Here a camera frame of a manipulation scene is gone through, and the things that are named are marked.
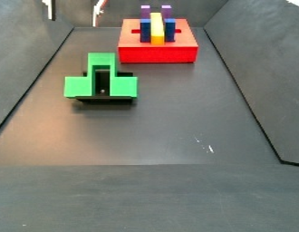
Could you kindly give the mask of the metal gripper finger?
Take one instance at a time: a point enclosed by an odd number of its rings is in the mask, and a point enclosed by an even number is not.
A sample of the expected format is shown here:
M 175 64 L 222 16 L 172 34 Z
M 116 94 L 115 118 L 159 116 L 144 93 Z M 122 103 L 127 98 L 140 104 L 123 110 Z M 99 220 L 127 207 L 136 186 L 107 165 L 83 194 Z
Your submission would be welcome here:
M 47 6 L 48 19 L 56 20 L 56 0 L 42 0 Z
M 108 3 L 108 0 L 98 0 L 98 3 L 94 6 L 94 19 L 92 19 L 92 25 L 98 26 L 98 18 L 104 14 L 104 6 Z

